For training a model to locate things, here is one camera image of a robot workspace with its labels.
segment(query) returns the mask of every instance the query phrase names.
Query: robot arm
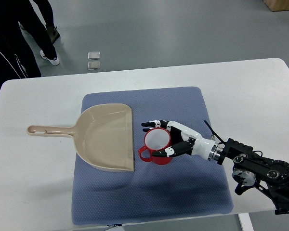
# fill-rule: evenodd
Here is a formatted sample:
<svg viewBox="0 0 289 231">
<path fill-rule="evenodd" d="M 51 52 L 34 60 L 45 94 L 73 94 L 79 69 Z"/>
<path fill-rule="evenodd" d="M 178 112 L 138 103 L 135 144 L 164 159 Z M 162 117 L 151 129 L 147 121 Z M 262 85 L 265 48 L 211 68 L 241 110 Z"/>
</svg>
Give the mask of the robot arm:
<svg viewBox="0 0 289 231">
<path fill-rule="evenodd" d="M 204 159 L 211 160 L 218 150 L 218 143 L 205 139 L 198 132 L 175 121 L 153 120 L 141 124 L 143 127 L 164 128 L 170 132 L 171 148 L 154 152 L 153 156 L 176 157 L 182 154 L 199 155 Z"/>
<path fill-rule="evenodd" d="M 227 142 L 222 142 L 224 147 L 220 147 L 219 143 L 205 139 L 198 132 L 175 121 L 154 120 L 142 123 L 142 126 L 162 127 L 171 134 L 172 146 L 153 152 L 152 156 L 199 155 L 209 161 L 217 161 L 219 165 L 227 157 L 234 163 L 232 177 L 238 183 L 236 194 L 241 195 L 248 189 L 256 188 L 272 200 L 276 207 L 275 214 L 289 213 L 289 164 L 287 162 L 262 157 L 262 154 L 257 154 L 258 151 L 253 151 L 253 147 L 231 138 Z M 261 181 L 266 183 L 267 189 L 260 184 Z"/>
</svg>

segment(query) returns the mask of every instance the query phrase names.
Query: gray floor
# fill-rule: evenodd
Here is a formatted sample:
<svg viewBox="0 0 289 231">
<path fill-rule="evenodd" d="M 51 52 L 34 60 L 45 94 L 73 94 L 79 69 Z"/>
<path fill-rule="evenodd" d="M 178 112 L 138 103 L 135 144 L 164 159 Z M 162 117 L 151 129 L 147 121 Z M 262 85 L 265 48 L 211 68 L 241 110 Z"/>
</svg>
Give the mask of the gray floor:
<svg viewBox="0 0 289 231">
<path fill-rule="evenodd" d="M 61 34 L 54 44 L 60 65 L 43 60 L 39 47 L 23 31 L 44 76 L 273 57 L 283 59 L 289 67 L 289 11 L 271 12 L 263 0 L 50 3 Z M 32 5 L 44 23 L 36 5 Z M 87 70 L 89 51 L 101 53 L 100 70 Z M 289 215 L 276 216 L 269 211 L 251 213 L 250 217 L 255 231 L 289 231 Z M 125 229 L 241 230 L 235 215 L 138 224 Z"/>
</svg>

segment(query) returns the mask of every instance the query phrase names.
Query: red cup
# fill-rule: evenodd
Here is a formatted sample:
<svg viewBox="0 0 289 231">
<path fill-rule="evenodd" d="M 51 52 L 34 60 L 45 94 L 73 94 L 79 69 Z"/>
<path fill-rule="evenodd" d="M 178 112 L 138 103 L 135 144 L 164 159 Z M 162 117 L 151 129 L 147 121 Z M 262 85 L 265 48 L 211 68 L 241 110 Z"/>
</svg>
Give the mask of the red cup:
<svg viewBox="0 0 289 231">
<path fill-rule="evenodd" d="M 157 165 L 168 164 L 172 158 L 171 157 L 156 157 L 152 156 L 152 153 L 155 151 L 163 150 L 170 147 L 171 138 L 170 133 L 163 128 L 153 128 L 150 129 L 144 137 L 144 146 L 138 150 L 140 159 L 146 162 L 154 162 Z M 145 158 L 142 156 L 142 152 L 148 150 L 150 157 Z"/>
</svg>

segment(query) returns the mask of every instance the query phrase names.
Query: dustpan handle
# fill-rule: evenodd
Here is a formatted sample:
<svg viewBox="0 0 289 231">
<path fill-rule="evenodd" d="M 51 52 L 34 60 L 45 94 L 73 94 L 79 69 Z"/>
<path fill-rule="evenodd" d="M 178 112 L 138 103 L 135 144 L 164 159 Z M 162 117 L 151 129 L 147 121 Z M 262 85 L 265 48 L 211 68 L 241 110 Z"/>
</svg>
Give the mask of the dustpan handle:
<svg viewBox="0 0 289 231">
<path fill-rule="evenodd" d="M 47 127 L 31 125 L 27 128 L 30 136 L 70 137 L 75 134 L 73 128 Z"/>
</svg>

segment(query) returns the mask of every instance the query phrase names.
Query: beige dustpan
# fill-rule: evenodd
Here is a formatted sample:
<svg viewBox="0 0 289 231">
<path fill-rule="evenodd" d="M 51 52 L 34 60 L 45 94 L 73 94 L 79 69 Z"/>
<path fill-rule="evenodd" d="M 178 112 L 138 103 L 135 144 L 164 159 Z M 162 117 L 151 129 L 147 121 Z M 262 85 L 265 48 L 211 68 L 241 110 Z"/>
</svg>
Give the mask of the beige dustpan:
<svg viewBox="0 0 289 231">
<path fill-rule="evenodd" d="M 104 171 L 134 171 L 131 108 L 121 103 L 85 110 L 71 128 L 29 126 L 31 136 L 74 138 L 78 155 Z"/>
</svg>

